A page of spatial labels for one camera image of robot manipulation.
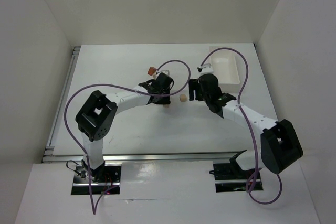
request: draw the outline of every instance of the white wall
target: white wall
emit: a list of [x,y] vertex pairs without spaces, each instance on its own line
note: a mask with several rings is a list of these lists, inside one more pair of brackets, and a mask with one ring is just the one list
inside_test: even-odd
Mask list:
[[72,45],[253,42],[277,0],[46,0]]
[[294,124],[321,223],[336,213],[336,0],[280,0],[258,45],[280,119]]
[[44,0],[0,0],[0,222],[14,223],[40,162],[71,48]]

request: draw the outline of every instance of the white panel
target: white panel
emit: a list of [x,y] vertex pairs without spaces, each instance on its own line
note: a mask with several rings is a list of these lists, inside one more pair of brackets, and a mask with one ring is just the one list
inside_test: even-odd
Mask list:
[[[298,163],[281,173],[282,196],[270,206],[245,192],[216,193],[211,169],[209,161],[127,164],[120,194],[104,196],[94,216],[88,195],[70,194],[72,171],[64,164],[36,164],[15,223],[319,223]],[[266,170],[261,177],[264,191],[253,194],[270,200],[278,192],[277,177]]]
[[71,49],[44,0],[0,0],[0,222],[43,156]]
[[321,223],[334,223],[336,0],[280,0],[257,46],[280,119],[294,124]]
[[252,42],[277,0],[46,0],[73,45]]
[[[189,64],[192,78],[198,78],[197,67],[209,52],[210,46],[232,47],[240,51],[249,64],[249,80],[242,102],[265,116],[275,118],[266,82],[253,44],[156,44],[156,45],[96,45],[82,46],[68,99],[80,88],[93,83],[113,83],[133,88],[151,79],[150,66],[158,67],[171,59]],[[240,79],[245,78],[245,65],[236,55]],[[175,81],[173,91],[187,79],[184,65],[172,63],[163,69],[170,71]],[[81,141],[75,116],[94,90],[108,94],[121,90],[106,87],[88,89],[79,94],[68,111],[68,121],[75,136]],[[188,87],[181,93],[188,94]],[[104,138],[105,154],[145,154],[240,151],[252,148],[248,129],[222,119],[209,111],[204,102],[179,101],[171,97],[169,108],[150,104],[118,114],[110,132]],[[72,140],[64,122],[55,129],[55,155],[81,155],[82,150]]]

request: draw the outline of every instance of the black clamp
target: black clamp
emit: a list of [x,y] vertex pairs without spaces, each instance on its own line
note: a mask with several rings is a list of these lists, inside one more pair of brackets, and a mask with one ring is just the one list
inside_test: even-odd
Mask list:
[[210,111],[223,118],[224,107],[229,101],[236,98],[229,93],[222,93],[218,79],[211,73],[204,74],[198,79],[189,81],[189,100],[205,101]]
[[[139,86],[144,87],[149,94],[170,94],[171,84],[174,85],[174,80],[165,73],[160,73],[155,80],[139,83]],[[170,104],[170,97],[152,96],[148,104],[150,103]]]

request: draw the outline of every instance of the white enclosure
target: white enclosure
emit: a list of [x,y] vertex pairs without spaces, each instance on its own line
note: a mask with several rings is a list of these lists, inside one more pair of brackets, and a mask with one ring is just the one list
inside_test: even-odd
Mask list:
[[[224,220],[239,223],[248,220],[250,223],[334,223],[335,17],[336,0],[0,0],[1,222],[14,223],[16,219],[17,223],[68,223],[79,220],[71,215],[77,213],[83,223],[149,223],[148,216],[142,215],[158,212],[167,223]],[[60,118],[64,103],[59,103],[61,99],[65,101],[69,94],[89,82],[117,81],[132,87],[138,81],[146,80],[149,66],[157,66],[168,58],[183,58],[195,70],[209,47],[218,45],[243,51],[251,64],[251,79],[243,102],[267,116],[275,118],[276,112],[279,120],[289,119],[302,144],[304,156],[284,171],[283,196],[275,205],[255,205],[245,194],[225,194],[226,198],[214,194],[205,186],[213,182],[208,174],[212,166],[210,161],[157,162],[139,167],[128,163],[123,179],[129,187],[125,184],[119,198],[106,196],[98,207],[97,216],[92,216],[88,215],[88,197],[70,196],[73,174],[64,163],[37,164],[43,158],[46,145],[55,147],[46,152],[55,157],[81,154],[74,145],[64,144],[71,139],[66,139],[68,136],[62,128]],[[82,46],[81,53],[71,56],[71,49],[75,46]],[[164,49],[173,54],[168,55]],[[111,56],[112,51],[119,56]],[[243,66],[240,59],[236,60],[241,84]],[[124,74],[123,67],[118,67],[134,61],[139,69],[134,68],[130,73]],[[73,72],[70,71],[70,78],[64,85],[71,62]],[[95,75],[93,70],[99,69],[101,72]],[[169,66],[171,74],[178,80],[175,88],[184,78],[177,72],[180,69],[183,68]],[[84,96],[79,97],[78,104],[73,104],[71,116],[84,99]],[[191,103],[179,103],[177,97],[172,98],[172,102],[184,115],[194,116],[187,109]],[[58,104],[59,120],[55,121],[54,128]],[[206,114],[206,107],[197,102],[192,104],[209,124],[211,122],[214,130],[212,137],[219,130],[227,133],[228,128],[232,128],[225,135],[226,144],[222,146],[216,141],[213,145],[206,144],[203,140],[209,132],[195,126],[194,129],[188,128],[189,132],[176,134],[180,137],[174,138],[176,150],[167,152],[225,152],[251,147],[246,131],[229,124],[220,129],[220,125],[216,124],[219,120]],[[162,107],[150,109],[160,117],[166,113]],[[171,116],[180,120],[176,111]],[[147,125],[141,122],[141,127],[152,126],[153,122],[149,122]],[[54,130],[50,144],[48,136],[51,129]],[[197,144],[177,141],[187,139],[191,131],[197,132]],[[109,149],[107,141],[106,153],[136,154],[146,150],[157,153],[167,148],[167,145],[146,145],[143,138],[144,147],[132,150],[136,140],[131,133],[118,136],[130,139],[128,145],[124,144],[126,141],[116,142]],[[151,141],[154,139],[145,133],[146,130],[143,130],[141,135]],[[166,142],[167,139],[161,136],[160,141]],[[136,171],[141,174],[148,170],[148,164],[172,174],[169,178],[159,177],[159,180],[170,182],[168,188],[173,185],[176,189],[171,199],[160,193],[149,194],[151,189],[157,191],[162,186],[156,184],[157,177],[148,179],[149,184],[132,178]],[[186,170],[199,177],[204,187],[198,188],[197,180],[192,177],[183,179],[181,174]],[[265,191],[255,193],[261,199],[271,198],[270,195],[278,188],[276,177],[267,173],[263,173],[262,177]],[[190,188],[181,186],[183,183],[190,184]],[[54,200],[46,197],[50,188],[55,189],[50,194]],[[136,195],[137,188],[148,194]],[[229,200],[233,205],[226,208]],[[55,210],[55,206],[59,206],[59,211]],[[212,208],[209,218],[206,218],[209,212],[204,211],[204,206]],[[242,211],[235,212],[234,206]],[[196,212],[194,218],[187,211]]]

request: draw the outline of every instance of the robotic arm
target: robotic arm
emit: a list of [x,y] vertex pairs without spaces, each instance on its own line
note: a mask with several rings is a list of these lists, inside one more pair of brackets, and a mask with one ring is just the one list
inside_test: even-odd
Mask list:
[[[247,127],[246,120],[239,109],[239,106],[242,106],[256,138],[261,141],[260,168],[266,167],[271,172],[279,174],[303,156],[293,125],[289,121],[278,122],[267,118],[243,104],[238,104],[231,94],[222,93],[218,86],[218,79],[212,74],[210,64],[203,65],[198,71],[200,77],[189,81],[189,100],[192,101],[195,98],[198,101],[204,101],[211,112],[221,118],[234,121],[242,127]],[[250,170],[255,168],[255,154],[243,151],[231,158],[230,162],[237,169]]]
[[[204,101],[210,111],[221,118],[227,118],[247,127],[246,120],[239,109],[244,111],[253,127],[254,134],[261,141],[259,153],[259,167],[268,168],[275,174],[281,173],[285,168],[298,160],[303,151],[292,124],[287,120],[278,122],[267,118],[256,111],[238,104],[236,98],[228,93],[222,93],[218,79],[212,74],[210,64],[199,69],[200,77],[189,81],[189,100]],[[118,92],[105,95],[94,91],[76,115],[78,129],[82,132],[83,145],[89,155],[91,175],[99,178],[104,170],[103,138],[110,131],[115,115],[136,106],[154,104],[170,104],[170,97],[158,97],[156,94],[170,94],[173,79],[160,73],[156,80],[140,83],[134,88],[137,92]],[[88,169],[87,159],[84,156],[82,164]],[[255,168],[255,154],[243,151],[230,159],[238,171]]]
[[[157,97],[156,94],[169,94],[173,79],[160,73],[155,80],[138,84],[135,92],[125,91],[105,95],[94,91],[76,115],[78,129],[82,132],[83,146],[88,152],[91,175],[99,177],[105,166],[103,159],[103,138],[110,131],[114,117],[136,106],[170,104],[170,97]],[[82,164],[88,169],[84,156]]]

